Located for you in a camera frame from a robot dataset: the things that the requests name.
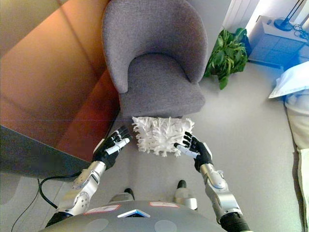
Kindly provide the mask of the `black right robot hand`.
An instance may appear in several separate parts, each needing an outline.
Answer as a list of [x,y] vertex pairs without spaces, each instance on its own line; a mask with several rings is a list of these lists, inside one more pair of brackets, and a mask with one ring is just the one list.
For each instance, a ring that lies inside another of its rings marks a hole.
[[195,136],[185,132],[183,136],[183,145],[174,143],[174,147],[180,152],[193,157],[195,169],[199,172],[203,164],[213,164],[211,151]]

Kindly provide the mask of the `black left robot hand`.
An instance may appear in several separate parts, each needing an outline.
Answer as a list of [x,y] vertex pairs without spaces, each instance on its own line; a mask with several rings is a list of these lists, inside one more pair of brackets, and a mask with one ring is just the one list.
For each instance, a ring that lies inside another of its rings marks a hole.
[[126,126],[115,130],[108,138],[102,139],[93,151],[92,161],[101,161],[106,165],[106,170],[113,167],[120,151],[126,146],[132,136]]

